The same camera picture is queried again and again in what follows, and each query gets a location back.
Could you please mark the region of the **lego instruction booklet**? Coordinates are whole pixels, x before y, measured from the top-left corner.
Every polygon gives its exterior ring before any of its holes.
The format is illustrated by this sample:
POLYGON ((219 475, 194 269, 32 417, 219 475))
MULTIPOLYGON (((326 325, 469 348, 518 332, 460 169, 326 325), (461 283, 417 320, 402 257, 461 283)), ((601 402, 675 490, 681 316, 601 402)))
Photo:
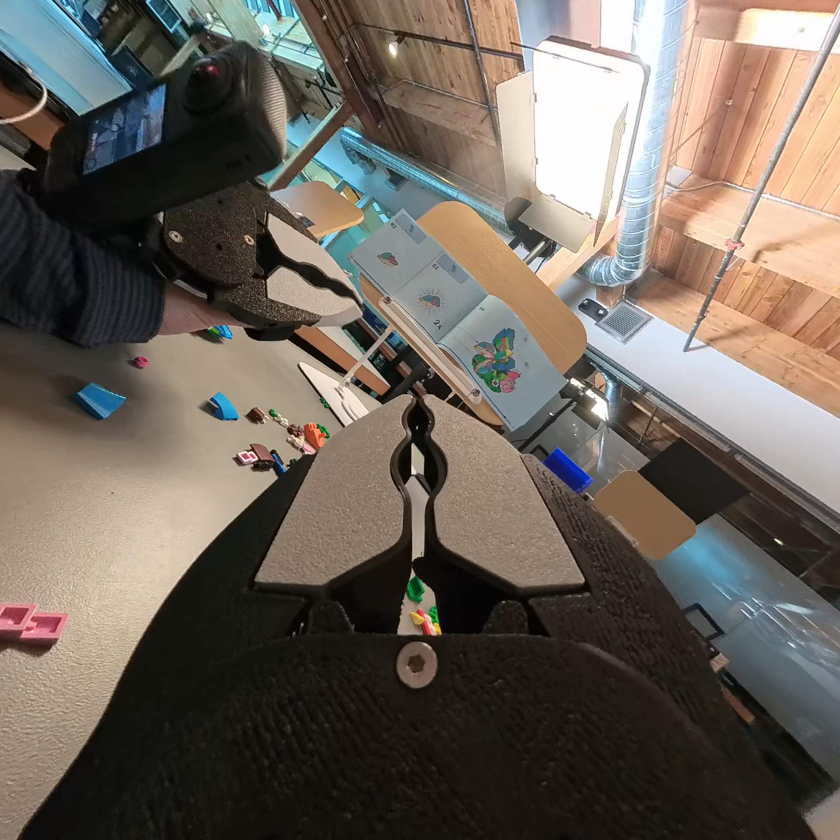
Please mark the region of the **lego instruction booklet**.
POLYGON ((515 311, 406 212, 348 258, 390 300, 384 308, 402 335, 450 355, 466 400, 487 404, 507 429, 523 426, 564 385, 515 311))

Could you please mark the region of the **grey metal pole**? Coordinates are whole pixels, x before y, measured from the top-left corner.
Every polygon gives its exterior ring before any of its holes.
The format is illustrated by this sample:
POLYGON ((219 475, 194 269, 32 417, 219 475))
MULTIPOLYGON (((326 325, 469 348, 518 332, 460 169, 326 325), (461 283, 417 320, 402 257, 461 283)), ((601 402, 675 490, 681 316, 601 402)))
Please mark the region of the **grey metal pole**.
POLYGON ((714 276, 714 279, 712 281, 708 293, 706 294, 704 301, 700 305, 700 309, 696 316, 696 320, 694 321, 687 335, 687 339, 682 348, 683 353, 687 353, 690 351, 691 345, 694 341, 694 338, 697 335, 697 332, 699 331, 700 325, 702 324, 703 320, 707 315, 710 304, 713 301, 718 291, 718 288, 723 278, 725 277, 734 256, 736 255, 736 252, 740 251, 740 249, 744 246, 742 236, 746 232, 750 222, 752 221, 753 216, 759 208, 764 191, 766 190, 766 187, 770 182, 770 178, 773 175, 777 164, 780 162, 782 153, 784 152, 784 149, 791 138, 795 125, 797 124, 800 117, 802 116, 803 111, 805 110, 805 106, 810 96, 812 95, 812 92, 816 86, 820 75, 823 72, 828 58, 831 55, 832 49, 837 42, 838 36, 839 8, 835 10, 833 16, 831 17, 831 20, 828 23, 826 33, 822 39, 821 46, 816 53, 816 56, 812 63, 812 67, 810 68, 808 75, 806 76, 805 81, 803 82, 802 88, 800 89, 796 99, 794 100, 793 107, 786 121, 784 122, 779 138, 773 146, 768 163, 764 167, 763 172, 752 191, 749 202, 742 213, 742 216, 738 222, 737 227, 735 228, 733 235, 726 242, 720 266, 717 270, 716 275, 714 276))

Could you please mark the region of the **tan plywood chair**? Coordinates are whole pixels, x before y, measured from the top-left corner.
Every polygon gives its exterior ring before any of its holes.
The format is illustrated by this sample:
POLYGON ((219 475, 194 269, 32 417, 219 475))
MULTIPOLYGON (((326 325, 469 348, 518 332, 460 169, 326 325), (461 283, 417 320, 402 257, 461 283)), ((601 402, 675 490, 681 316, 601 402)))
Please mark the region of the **tan plywood chair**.
POLYGON ((317 240, 340 234, 364 221, 362 209, 324 182, 290 185, 271 195, 317 240))
POLYGON ((592 505, 652 561, 665 559, 697 534, 693 520, 634 470, 598 490, 592 505))
POLYGON ((490 295, 507 303, 559 373, 584 355, 587 337, 581 320, 475 210, 444 202, 417 223, 490 295))

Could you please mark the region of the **cluster of small lego pieces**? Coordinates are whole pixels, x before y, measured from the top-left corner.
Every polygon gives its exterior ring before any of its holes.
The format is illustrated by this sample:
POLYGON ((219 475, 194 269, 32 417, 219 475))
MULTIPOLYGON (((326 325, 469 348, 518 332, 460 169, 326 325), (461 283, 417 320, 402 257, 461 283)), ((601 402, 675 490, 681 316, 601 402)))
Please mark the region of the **cluster of small lego pieces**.
POLYGON ((283 476, 299 461, 300 456, 314 456, 331 438, 329 430, 322 424, 295 424, 274 409, 265 412, 255 406, 245 416, 252 424, 277 425, 286 436, 287 446, 295 453, 293 457, 282 458, 276 447, 251 444, 234 455, 233 461, 238 466, 249 467, 254 471, 271 471, 278 477, 283 476))

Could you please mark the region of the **black flat panel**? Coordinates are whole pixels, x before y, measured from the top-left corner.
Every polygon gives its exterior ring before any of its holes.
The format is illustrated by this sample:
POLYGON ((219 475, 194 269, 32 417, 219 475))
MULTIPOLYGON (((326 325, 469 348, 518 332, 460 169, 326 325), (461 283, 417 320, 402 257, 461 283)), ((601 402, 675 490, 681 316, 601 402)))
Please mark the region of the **black flat panel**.
POLYGON ((678 439, 638 471, 695 524, 701 524, 746 497, 750 490, 724 469, 678 439))

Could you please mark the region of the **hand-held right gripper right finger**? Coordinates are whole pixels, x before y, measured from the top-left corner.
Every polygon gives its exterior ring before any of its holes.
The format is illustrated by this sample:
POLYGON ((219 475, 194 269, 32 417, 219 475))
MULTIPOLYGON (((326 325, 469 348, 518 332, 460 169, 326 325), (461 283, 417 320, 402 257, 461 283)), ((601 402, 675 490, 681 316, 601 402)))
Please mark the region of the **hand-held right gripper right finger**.
POLYGON ((521 454, 436 397, 423 398, 420 407, 437 470, 426 510, 426 557, 510 595, 581 592, 584 574, 521 454))

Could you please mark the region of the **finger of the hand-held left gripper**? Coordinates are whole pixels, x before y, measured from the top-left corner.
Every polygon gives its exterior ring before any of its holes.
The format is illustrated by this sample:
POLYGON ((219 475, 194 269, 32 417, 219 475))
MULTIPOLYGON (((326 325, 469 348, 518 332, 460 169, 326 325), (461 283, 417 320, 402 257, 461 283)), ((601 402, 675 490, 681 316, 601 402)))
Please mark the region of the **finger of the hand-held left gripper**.
POLYGON ((280 284, 297 283, 319 290, 354 291, 355 286, 343 269, 316 241, 268 213, 266 231, 279 254, 279 265, 266 279, 273 291, 280 284))
POLYGON ((364 303, 353 286, 344 293, 331 288, 317 287, 297 272, 281 267, 269 275, 266 293, 270 300, 291 308, 309 312, 317 328, 342 327, 362 317, 364 303))

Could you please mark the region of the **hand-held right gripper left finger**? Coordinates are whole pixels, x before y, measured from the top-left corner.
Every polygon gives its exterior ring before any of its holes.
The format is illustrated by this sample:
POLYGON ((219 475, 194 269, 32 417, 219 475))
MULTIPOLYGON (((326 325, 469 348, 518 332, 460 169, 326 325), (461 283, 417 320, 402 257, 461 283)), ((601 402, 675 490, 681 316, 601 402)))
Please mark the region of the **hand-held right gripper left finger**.
POLYGON ((311 459, 255 576, 261 589, 324 594, 412 541, 408 395, 353 422, 311 459))

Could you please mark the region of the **blue plastic bin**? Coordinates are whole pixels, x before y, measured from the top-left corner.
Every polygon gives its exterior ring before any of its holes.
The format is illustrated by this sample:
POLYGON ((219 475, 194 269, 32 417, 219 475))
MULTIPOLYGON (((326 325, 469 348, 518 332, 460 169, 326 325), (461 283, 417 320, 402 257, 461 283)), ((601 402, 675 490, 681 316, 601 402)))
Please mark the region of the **blue plastic bin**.
POLYGON ((582 467, 579 467, 561 448, 554 449, 542 462, 548 471, 560 479, 575 494, 581 495, 587 491, 593 482, 582 467))

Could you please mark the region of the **studio light panel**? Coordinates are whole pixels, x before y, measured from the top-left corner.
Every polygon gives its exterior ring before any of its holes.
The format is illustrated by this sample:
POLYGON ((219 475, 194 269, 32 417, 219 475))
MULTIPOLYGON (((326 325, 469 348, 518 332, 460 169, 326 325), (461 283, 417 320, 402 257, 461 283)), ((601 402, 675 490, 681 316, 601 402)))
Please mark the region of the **studio light panel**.
POLYGON ((532 69, 497 85, 507 202, 580 251, 616 220, 650 78, 637 56, 550 36, 532 69))

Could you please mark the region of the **large blue curved lego brick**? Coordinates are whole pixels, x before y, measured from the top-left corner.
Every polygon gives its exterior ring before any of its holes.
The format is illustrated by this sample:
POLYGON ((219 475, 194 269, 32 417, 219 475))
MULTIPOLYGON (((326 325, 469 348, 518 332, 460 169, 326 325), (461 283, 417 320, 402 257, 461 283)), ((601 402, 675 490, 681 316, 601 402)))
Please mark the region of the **large blue curved lego brick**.
POLYGON ((97 420, 104 420, 113 415, 125 404, 126 397, 97 383, 88 383, 70 397, 88 414, 97 420))

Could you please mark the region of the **metal floor vent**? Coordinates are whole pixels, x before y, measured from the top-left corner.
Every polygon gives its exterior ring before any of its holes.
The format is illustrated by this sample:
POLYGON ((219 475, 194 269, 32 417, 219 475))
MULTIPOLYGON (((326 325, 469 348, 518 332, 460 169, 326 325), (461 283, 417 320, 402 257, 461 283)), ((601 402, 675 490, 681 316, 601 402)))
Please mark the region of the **metal floor vent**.
POLYGON ((607 310, 596 327, 612 340, 627 344, 653 320, 654 316, 649 312, 627 300, 621 300, 607 310))

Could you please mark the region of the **person's left forearm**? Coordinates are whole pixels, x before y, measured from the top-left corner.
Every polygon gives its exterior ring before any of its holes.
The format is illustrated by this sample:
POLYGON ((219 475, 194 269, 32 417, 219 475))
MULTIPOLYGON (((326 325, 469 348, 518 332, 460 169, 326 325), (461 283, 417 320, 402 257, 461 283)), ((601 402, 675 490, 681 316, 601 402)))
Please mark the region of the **person's left forearm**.
POLYGON ((49 217, 20 176, 1 176, 2 323, 83 349, 151 340, 163 280, 49 217))

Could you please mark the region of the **silver spiral air duct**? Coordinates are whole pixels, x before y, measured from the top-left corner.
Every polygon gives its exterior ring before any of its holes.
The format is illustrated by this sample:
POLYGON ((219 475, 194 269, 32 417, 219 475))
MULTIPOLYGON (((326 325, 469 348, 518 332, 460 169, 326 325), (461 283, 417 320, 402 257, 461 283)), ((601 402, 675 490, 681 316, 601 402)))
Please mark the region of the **silver spiral air duct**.
MULTIPOLYGON (((617 236, 621 278, 653 257, 658 210, 674 141, 673 113, 681 96, 696 2, 662 2, 671 13, 662 29, 651 17, 656 2, 470 2, 488 91, 530 70, 531 46, 551 35, 594 46, 630 51, 651 69, 652 111, 642 117, 635 162, 624 209, 637 226, 617 236), (640 246, 630 234, 640 233, 640 246)), ((392 136, 383 143, 402 144, 406 163, 401 175, 444 201, 458 201, 477 213, 490 210, 488 224, 499 222, 509 235, 501 200, 504 193, 501 148, 487 110, 487 96, 469 34, 464 2, 342 2, 349 46, 364 53, 371 88, 379 88, 391 115, 392 136)))

